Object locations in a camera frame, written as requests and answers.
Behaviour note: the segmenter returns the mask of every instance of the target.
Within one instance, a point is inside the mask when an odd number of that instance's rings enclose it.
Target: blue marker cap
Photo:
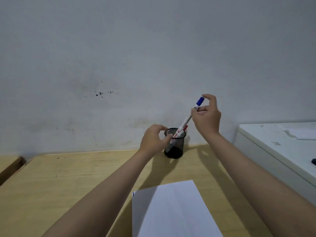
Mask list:
[[[201,98],[198,100],[197,105],[200,106],[203,101],[204,101],[204,97],[201,97]]]

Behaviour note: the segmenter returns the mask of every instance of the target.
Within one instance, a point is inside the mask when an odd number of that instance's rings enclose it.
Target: hand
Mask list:
[[[192,119],[199,133],[205,138],[206,135],[219,134],[219,122],[221,112],[217,109],[216,96],[211,94],[203,94],[204,98],[210,101],[209,105],[192,109]]]
[[[140,143],[139,151],[150,155],[152,158],[157,153],[161,152],[172,138],[172,134],[167,135],[163,140],[158,136],[160,131],[166,131],[168,128],[163,125],[153,124],[149,127],[143,136]]]

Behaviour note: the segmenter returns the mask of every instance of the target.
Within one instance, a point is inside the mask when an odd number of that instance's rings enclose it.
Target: white wall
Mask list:
[[[240,123],[315,120],[315,7],[0,0],[0,152],[136,148],[152,123],[177,127],[205,92],[231,141]],[[204,142],[192,122],[189,136]]]

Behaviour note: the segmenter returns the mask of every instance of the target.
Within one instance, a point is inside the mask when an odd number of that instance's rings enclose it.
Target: mesh pencil cup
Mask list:
[[[168,134],[175,134],[178,128],[169,128],[165,131],[165,136]],[[171,139],[168,146],[165,148],[164,153],[167,157],[172,159],[178,159],[183,155],[184,137],[186,132],[184,131],[181,136]]]

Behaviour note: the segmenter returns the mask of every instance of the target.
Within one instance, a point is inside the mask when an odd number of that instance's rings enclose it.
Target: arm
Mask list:
[[[172,134],[159,139],[162,130],[167,127],[149,127],[136,154],[71,207],[43,236],[106,236],[145,165],[170,142]]]
[[[246,157],[219,134],[221,113],[216,97],[209,106],[192,109],[197,130],[209,143],[235,184],[274,236],[316,236],[316,208],[297,192]]]

